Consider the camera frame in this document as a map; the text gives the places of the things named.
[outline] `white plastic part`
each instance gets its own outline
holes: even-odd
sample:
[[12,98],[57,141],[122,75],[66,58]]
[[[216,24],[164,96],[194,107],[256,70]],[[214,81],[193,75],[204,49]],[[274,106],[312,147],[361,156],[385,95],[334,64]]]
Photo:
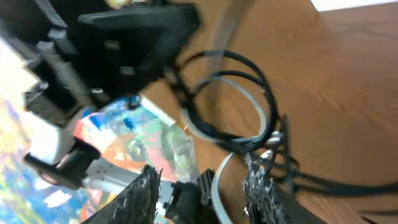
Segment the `white plastic part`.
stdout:
[[34,125],[30,154],[50,165],[59,163],[68,154],[73,144],[77,121],[81,118],[84,109],[77,112],[65,128],[49,123],[31,113]]

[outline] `black plastic mount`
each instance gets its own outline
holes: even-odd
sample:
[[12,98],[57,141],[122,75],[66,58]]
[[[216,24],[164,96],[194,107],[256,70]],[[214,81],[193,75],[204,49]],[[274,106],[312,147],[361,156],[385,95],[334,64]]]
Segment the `black plastic mount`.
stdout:
[[213,177],[214,172],[208,169],[199,176],[198,185],[172,184],[174,191],[170,202],[164,203],[166,218],[175,224],[219,223],[210,198]]
[[75,138],[71,151],[59,164],[49,165],[31,156],[30,153],[24,157],[24,162],[35,169],[46,182],[77,190],[82,187],[82,180],[87,176],[86,170],[94,160],[100,157],[101,153],[97,149]]

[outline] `wooden surface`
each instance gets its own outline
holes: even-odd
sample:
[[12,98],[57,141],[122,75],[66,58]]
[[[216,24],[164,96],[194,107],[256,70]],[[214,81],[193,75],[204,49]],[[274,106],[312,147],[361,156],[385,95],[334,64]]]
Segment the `wooden surface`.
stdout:
[[[206,29],[195,37],[205,49],[210,29],[225,1],[198,1]],[[281,113],[291,123],[292,151],[302,170],[352,184],[383,184],[398,179],[398,4],[318,14],[309,0],[258,0],[234,39],[231,50],[267,72]],[[228,68],[241,68],[228,63]],[[188,82],[204,76],[203,64],[185,72]],[[259,91],[241,82],[259,97]],[[164,85],[146,95],[183,126],[178,106]],[[219,107],[225,128],[250,136],[258,118],[243,96],[223,88]],[[206,109],[204,102],[199,102]],[[217,168],[225,152],[195,138],[201,170]],[[244,208],[246,169],[232,161],[221,192],[235,223]],[[300,203],[328,223],[364,223],[358,210],[398,208],[394,195],[328,198],[301,192]],[[378,223],[397,218],[370,217]]]

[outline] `black cable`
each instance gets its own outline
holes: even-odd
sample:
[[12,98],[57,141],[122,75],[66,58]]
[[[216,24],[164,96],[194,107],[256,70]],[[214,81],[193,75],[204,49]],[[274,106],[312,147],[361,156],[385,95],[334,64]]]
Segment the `black cable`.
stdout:
[[[210,50],[210,51],[200,52],[198,54],[193,55],[186,61],[184,61],[184,63],[181,64],[180,68],[183,69],[186,65],[188,65],[190,62],[192,62],[196,59],[199,59],[202,57],[217,57],[219,55],[220,55],[219,50]],[[250,141],[250,142],[244,142],[244,143],[239,143],[239,144],[237,144],[236,142],[233,142],[232,139],[228,139],[228,138],[220,139],[220,140],[222,140],[222,142],[218,144],[220,147],[222,147],[223,149],[225,149],[229,152],[234,152],[234,153],[243,155],[243,154],[247,154],[249,152],[253,152],[261,147],[264,147],[265,143],[270,138],[272,132],[274,132],[274,130],[275,130],[277,120],[279,119],[279,114],[277,111],[277,105],[276,105],[274,95],[272,94],[272,90],[268,84],[268,81],[267,81],[264,73],[260,70],[260,68],[256,64],[254,64],[252,61],[247,59],[246,57],[243,57],[242,55],[234,53],[234,52],[230,52],[228,50],[225,50],[223,52],[223,56],[226,58],[231,58],[233,60],[237,60],[237,61],[245,64],[246,66],[248,66],[249,68],[251,68],[253,71],[255,71],[258,74],[259,79],[254,78],[253,76],[251,76],[247,73],[244,73],[244,72],[240,72],[240,71],[220,71],[218,73],[211,74],[210,77],[218,76],[218,75],[234,75],[234,76],[238,76],[238,77],[250,80],[250,81],[256,83],[257,85],[259,85],[264,90],[264,93],[265,93],[264,96],[269,104],[269,109],[270,109],[269,122],[267,124],[266,130],[264,132],[260,133],[259,137],[257,139]],[[207,84],[208,84],[208,82],[201,83],[200,86],[198,87],[198,90],[201,90]],[[205,133],[209,136],[214,135],[215,130],[212,129],[212,132],[210,132],[207,127],[204,127],[204,125],[203,125],[204,121],[198,117],[198,115],[196,114],[196,110],[188,110],[188,113],[189,113],[190,117],[192,118],[192,122],[195,124],[195,126],[197,126],[197,128],[200,131],[202,131],[203,133]]]
[[[206,52],[200,52],[195,54],[194,56],[190,57],[188,60],[184,61],[180,68],[184,68],[190,62],[202,58],[202,57],[216,57],[219,56],[220,51],[211,50]],[[277,104],[272,94],[272,90],[268,84],[268,81],[265,78],[263,72],[250,60],[239,55],[234,52],[224,51],[224,57],[231,58],[233,60],[237,60],[253,71],[255,71],[259,78],[253,77],[250,74],[236,71],[236,70],[226,70],[226,71],[218,71],[217,73],[211,74],[209,79],[202,81],[199,83],[191,92],[191,97],[194,97],[210,82],[212,77],[216,76],[236,76],[247,79],[257,85],[259,85],[264,90],[264,98],[269,104],[270,108],[270,118],[267,124],[266,130],[259,135],[259,138],[254,141],[247,141],[247,142],[233,142],[234,138],[241,138],[240,136],[235,136],[228,133],[222,133],[218,131],[215,127],[211,126],[210,124],[206,123],[202,119],[200,119],[199,115],[196,114],[196,109],[192,102],[190,104],[191,108],[188,110],[188,113],[192,119],[192,122],[197,126],[200,131],[203,133],[212,136],[214,138],[218,137],[219,140],[222,140],[223,143],[220,143],[223,149],[234,152],[237,154],[249,154],[254,161],[261,161],[267,166],[266,175],[270,178],[273,178],[277,183],[285,183],[287,184],[288,188],[291,192],[295,192],[297,190],[307,190],[310,192],[315,192],[318,194],[329,195],[329,196],[340,196],[340,197],[365,197],[371,195],[380,195],[380,194],[396,194],[398,193],[398,182],[393,182],[390,184],[385,185],[378,185],[378,186],[365,186],[365,185],[353,185],[353,184],[344,184],[332,180],[327,180],[321,177],[315,177],[310,174],[306,174],[299,171],[299,163],[290,155],[289,149],[289,124],[287,122],[286,116],[282,119],[280,118],[277,110]],[[266,141],[270,138],[272,132],[275,130],[276,123],[279,121],[281,125],[280,132],[283,133],[282,137],[282,150],[277,150],[277,147],[270,147],[273,150],[273,155],[270,159],[264,159],[259,157],[257,154],[254,153],[256,149],[260,147],[264,147]],[[280,154],[284,157],[284,163],[280,164],[275,161],[276,155]],[[282,176],[274,175],[271,170],[272,169],[279,169],[285,172]],[[298,184],[294,182],[294,179],[299,178],[307,182],[307,184]]]

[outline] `black plastic component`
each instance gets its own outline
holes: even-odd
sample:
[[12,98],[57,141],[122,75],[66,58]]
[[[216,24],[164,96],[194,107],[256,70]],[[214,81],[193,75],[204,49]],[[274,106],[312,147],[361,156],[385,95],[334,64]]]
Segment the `black plastic component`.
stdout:
[[[95,39],[81,54],[98,59],[90,72],[106,80],[101,88],[112,99],[134,95],[163,77],[164,67],[174,65],[200,25],[194,4],[133,4],[117,11],[81,15],[79,21],[87,27],[86,36]],[[73,65],[84,75],[77,61]]]
[[62,128],[68,124],[80,106],[67,89],[61,85],[57,86],[55,80],[51,81],[53,85],[42,80],[25,92],[25,108]]
[[211,181],[214,172],[206,170],[198,178],[198,185],[187,182],[172,184],[174,188],[169,203],[164,203],[166,218],[175,224],[218,224],[218,218],[211,203]]
[[86,178],[86,170],[90,164],[100,157],[101,153],[97,149],[75,138],[72,150],[60,164],[51,166],[31,156],[30,153],[24,157],[24,162],[47,182],[77,190],[82,187],[82,180]]
[[198,187],[201,192],[200,202],[204,206],[212,206],[211,204],[211,183],[213,181],[214,171],[207,169],[198,178]]

